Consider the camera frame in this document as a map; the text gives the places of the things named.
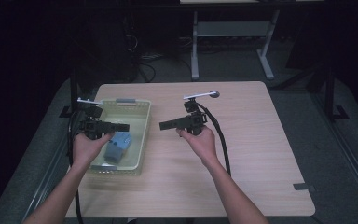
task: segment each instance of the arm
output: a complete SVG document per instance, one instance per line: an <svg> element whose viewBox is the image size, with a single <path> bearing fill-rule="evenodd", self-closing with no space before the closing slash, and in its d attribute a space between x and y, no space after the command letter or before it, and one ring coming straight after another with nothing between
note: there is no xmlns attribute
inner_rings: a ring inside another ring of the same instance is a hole
<svg viewBox="0 0 358 224"><path fill-rule="evenodd" d="M212 130L203 127L202 132L197 136L184 130L176 131L190 144L210 172L230 223L268 223L261 211L243 193L217 159Z"/></svg>
<svg viewBox="0 0 358 224"><path fill-rule="evenodd" d="M113 134L109 133L92 141L85 134L78 134L74 141L74 164L71 169L46 200L25 219L24 223L62 223L81 179L103 145L112 137Z"/></svg>

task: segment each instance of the metal stand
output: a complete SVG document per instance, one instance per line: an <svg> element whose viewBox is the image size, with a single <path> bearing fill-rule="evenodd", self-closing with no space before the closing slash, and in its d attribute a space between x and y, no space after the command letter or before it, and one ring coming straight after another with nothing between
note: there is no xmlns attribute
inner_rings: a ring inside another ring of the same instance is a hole
<svg viewBox="0 0 358 224"><path fill-rule="evenodd" d="M334 74L331 71L331 68L328 71L326 78L326 88L325 88L325 96L324 96L324 113L330 119L330 121L334 122L336 119L349 119L349 116L345 112L344 108L341 105L336 105L336 109L338 110L338 114L334 114Z"/></svg>
<svg viewBox="0 0 358 224"><path fill-rule="evenodd" d="M191 79L196 81L200 78L199 60L197 57L198 36L265 36L266 43L262 49L257 50L257 55L267 79L273 79L274 75L266 55L279 12L279 10L274 12L271 21L198 21L197 11L195 11L193 20L193 49L191 52Z"/></svg>

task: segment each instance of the forearm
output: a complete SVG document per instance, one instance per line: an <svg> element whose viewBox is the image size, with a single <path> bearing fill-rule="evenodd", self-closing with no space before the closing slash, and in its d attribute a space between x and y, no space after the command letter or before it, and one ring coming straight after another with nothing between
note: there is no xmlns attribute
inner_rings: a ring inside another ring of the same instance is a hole
<svg viewBox="0 0 358 224"><path fill-rule="evenodd" d="M216 189L232 224L268 223L255 204L243 193L220 162L208 164Z"/></svg>
<svg viewBox="0 0 358 224"><path fill-rule="evenodd" d="M62 223L86 170L85 167L72 167L47 199L27 217L24 223Z"/></svg>

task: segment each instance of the person's left hand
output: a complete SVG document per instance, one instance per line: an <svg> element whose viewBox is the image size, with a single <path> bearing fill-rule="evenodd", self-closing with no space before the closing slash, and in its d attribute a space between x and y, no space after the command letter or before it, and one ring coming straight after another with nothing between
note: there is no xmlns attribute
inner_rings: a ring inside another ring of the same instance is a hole
<svg viewBox="0 0 358 224"><path fill-rule="evenodd" d="M100 153L103 145L112 139L114 135L114 133L106 133L99 139L91 140L84 133L78 134L74 139L73 166L89 167Z"/></svg>

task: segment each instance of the wrist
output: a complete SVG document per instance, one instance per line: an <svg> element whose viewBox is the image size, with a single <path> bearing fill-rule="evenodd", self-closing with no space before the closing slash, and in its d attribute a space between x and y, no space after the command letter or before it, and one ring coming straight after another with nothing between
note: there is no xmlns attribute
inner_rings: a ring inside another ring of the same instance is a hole
<svg viewBox="0 0 358 224"><path fill-rule="evenodd" d="M212 160L205 160L205 161L202 161L202 164L208 169L213 169L215 167L219 167L219 166L222 166L222 164L220 163L220 161L215 158L215 159L212 159Z"/></svg>
<svg viewBox="0 0 358 224"><path fill-rule="evenodd" d="M76 172L76 173L85 174L86 171L89 169L89 167L90 167L89 165L74 163L71 166L71 171Z"/></svg>

